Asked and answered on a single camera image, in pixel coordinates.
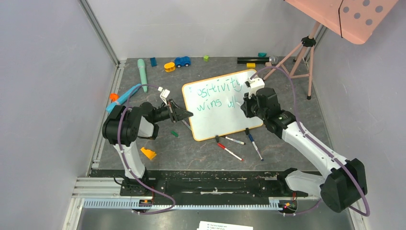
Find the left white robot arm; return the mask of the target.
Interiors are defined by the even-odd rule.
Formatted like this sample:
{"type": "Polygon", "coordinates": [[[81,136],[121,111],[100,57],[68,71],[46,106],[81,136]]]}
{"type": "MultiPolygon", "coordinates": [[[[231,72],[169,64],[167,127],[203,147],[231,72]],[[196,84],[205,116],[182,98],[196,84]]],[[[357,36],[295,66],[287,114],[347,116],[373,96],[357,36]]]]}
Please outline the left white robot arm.
{"type": "Polygon", "coordinates": [[[145,195],[150,190],[136,139],[155,140],[159,132],[158,122],[170,120],[176,123],[192,116],[192,112],[179,107],[172,99],[158,108],[149,102],[129,108],[124,105],[114,107],[102,125],[102,136],[119,153],[125,170],[121,182],[123,188],[131,188],[138,195],[145,195]]]}

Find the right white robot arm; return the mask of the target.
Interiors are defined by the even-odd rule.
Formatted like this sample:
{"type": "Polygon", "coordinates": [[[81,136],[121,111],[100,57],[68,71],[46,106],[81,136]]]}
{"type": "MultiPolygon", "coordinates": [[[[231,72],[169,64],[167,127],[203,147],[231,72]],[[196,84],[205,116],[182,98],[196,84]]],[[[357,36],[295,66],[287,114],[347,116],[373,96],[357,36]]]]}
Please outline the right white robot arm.
{"type": "Polygon", "coordinates": [[[281,195],[300,191],[318,197],[337,213],[350,208],[370,215],[364,164],[357,158],[348,160],[320,142],[295,115],[281,109],[274,89],[245,93],[240,108],[247,118],[260,118],[269,132],[297,149],[320,172],[317,176],[296,168],[285,170],[276,183],[281,195]]]}

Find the green marker cap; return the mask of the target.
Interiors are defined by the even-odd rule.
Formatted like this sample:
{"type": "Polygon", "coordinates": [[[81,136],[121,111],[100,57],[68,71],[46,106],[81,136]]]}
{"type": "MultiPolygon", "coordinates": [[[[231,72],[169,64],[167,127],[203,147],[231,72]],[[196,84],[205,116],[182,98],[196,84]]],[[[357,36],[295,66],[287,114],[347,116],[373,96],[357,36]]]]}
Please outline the green marker cap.
{"type": "Polygon", "coordinates": [[[175,131],[171,131],[171,134],[172,134],[173,136],[175,136],[175,137],[178,137],[178,136],[179,136],[178,133],[176,133],[175,131]]]}

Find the orange framed whiteboard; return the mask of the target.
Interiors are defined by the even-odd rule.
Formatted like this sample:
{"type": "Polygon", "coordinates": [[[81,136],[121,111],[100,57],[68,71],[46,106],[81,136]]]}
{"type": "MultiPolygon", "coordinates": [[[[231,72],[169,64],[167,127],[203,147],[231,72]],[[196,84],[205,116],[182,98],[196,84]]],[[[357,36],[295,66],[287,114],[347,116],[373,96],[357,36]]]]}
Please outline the orange framed whiteboard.
{"type": "Polygon", "coordinates": [[[235,103],[243,103],[244,93],[249,91],[245,82],[254,73],[256,70],[248,69],[183,85],[186,110],[193,113],[189,122],[196,141],[262,126],[261,119],[246,118],[235,103]]]}

